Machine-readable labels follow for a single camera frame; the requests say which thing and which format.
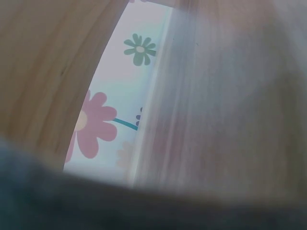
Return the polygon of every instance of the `flower pattern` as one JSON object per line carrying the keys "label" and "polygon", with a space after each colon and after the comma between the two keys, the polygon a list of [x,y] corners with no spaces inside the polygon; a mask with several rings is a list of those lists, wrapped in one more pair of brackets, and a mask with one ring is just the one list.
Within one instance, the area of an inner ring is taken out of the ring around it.
{"label": "flower pattern", "polygon": [[103,106],[106,102],[106,95],[104,93],[96,93],[91,100],[90,95],[91,92],[88,91],[79,113],[65,162],[71,160],[76,139],[81,153],[87,158],[94,158],[98,154],[99,149],[97,138],[112,141],[117,135],[116,127],[105,122],[112,121],[116,117],[116,109]]}
{"label": "flower pattern", "polygon": [[141,115],[137,115],[137,116],[136,116],[136,119],[137,119],[138,121],[135,123],[135,125],[138,127],[139,124],[140,124]]}
{"label": "flower pattern", "polygon": [[124,41],[124,44],[133,47],[132,49],[126,49],[124,51],[124,54],[134,54],[133,63],[136,66],[141,66],[143,64],[144,59],[144,64],[148,66],[150,64],[150,58],[148,55],[156,55],[156,51],[152,50],[153,48],[155,48],[155,43],[150,43],[151,38],[149,37],[146,38],[142,43],[142,36],[138,36],[137,34],[133,34],[132,38],[134,42],[129,39]]}
{"label": "flower pattern", "polygon": [[131,164],[132,164],[132,151],[133,145],[129,142],[125,141],[122,144],[122,149],[117,151],[118,154],[118,161],[117,166],[122,168],[125,172],[125,179],[128,179]]}

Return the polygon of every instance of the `teal flower stem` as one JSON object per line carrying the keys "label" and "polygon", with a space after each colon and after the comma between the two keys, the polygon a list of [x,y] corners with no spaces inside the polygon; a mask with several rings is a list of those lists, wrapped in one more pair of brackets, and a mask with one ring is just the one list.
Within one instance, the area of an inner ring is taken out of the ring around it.
{"label": "teal flower stem", "polygon": [[138,130],[138,127],[137,127],[137,126],[135,126],[135,125],[133,125],[133,124],[127,122],[127,121],[123,121],[123,120],[120,120],[120,119],[118,119],[118,118],[114,118],[113,121],[114,121],[114,122],[117,122],[117,123],[120,123],[120,124],[122,124],[122,125],[124,125],[124,126],[127,126],[127,127],[129,127],[129,128],[132,128],[132,129],[134,129],[134,130]]}

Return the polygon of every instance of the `pink flower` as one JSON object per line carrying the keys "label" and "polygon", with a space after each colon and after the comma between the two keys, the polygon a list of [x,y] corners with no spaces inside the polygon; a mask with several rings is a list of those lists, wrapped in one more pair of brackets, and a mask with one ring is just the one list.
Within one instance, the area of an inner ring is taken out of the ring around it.
{"label": "pink flower", "polygon": [[103,106],[106,102],[106,95],[103,92],[96,93],[91,100],[90,95],[91,92],[88,91],[71,138],[65,162],[71,160],[76,138],[81,153],[87,158],[94,158],[99,149],[97,138],[112,141],[117,135],[116,127],[105,122],[112,121],[116,117],[116,109]]}

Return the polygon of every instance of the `green flower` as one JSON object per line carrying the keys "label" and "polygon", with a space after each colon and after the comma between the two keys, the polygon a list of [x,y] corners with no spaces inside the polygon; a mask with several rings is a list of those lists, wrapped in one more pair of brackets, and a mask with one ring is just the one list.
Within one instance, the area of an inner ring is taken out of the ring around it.
{"label": "green flower", "polygon": [[133,63],[136,66],[141,66],[143,64],[143,60],[145,59],[144,64],[148,66],[150,64],[150,59],[148,55],[155,56],[156,52],[151,50],[155,48],[154,43],[150,43],[151,39],[148,37],[144,40],[142,44],[142,36],[138,36],[137,34],[133,34],[133,41],[126,40],[124,43],[133,47],[133,49],[126,49],[124,51],[125,55],[134,54]]}

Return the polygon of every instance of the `wooden surface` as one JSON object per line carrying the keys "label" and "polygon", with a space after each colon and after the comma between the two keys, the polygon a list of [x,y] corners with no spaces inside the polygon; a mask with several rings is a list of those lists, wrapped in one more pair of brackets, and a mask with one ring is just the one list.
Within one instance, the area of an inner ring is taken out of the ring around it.
{"label": "wooden surface", "polygon": [[0,2],[0,133],[56,168],[128,0]]}
{"label": "wooden surface", "polygon": [[135,186],[307,196],[307,2],[178,0],[142,112]]}

